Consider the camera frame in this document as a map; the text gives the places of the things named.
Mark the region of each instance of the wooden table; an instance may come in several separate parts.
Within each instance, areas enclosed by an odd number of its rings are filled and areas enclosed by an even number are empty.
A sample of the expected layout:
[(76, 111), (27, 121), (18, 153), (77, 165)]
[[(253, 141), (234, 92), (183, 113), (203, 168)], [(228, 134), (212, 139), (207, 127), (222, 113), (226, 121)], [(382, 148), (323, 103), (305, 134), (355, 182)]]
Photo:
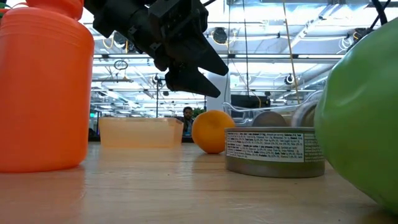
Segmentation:
[(313, 179), (229, 172), (224, 157), (90, 144), (78, 168), (0, 174), (0, 223), (398, 223), (330, 166)]

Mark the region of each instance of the can label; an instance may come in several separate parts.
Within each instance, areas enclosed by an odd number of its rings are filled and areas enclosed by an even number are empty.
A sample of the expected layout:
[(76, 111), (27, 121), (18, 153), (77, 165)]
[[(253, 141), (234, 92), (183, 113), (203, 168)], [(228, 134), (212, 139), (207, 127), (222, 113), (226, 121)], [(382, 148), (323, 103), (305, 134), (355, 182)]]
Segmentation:
[(226, 132), (226, 155), (270, 162), (321, 162), (313, 133)]

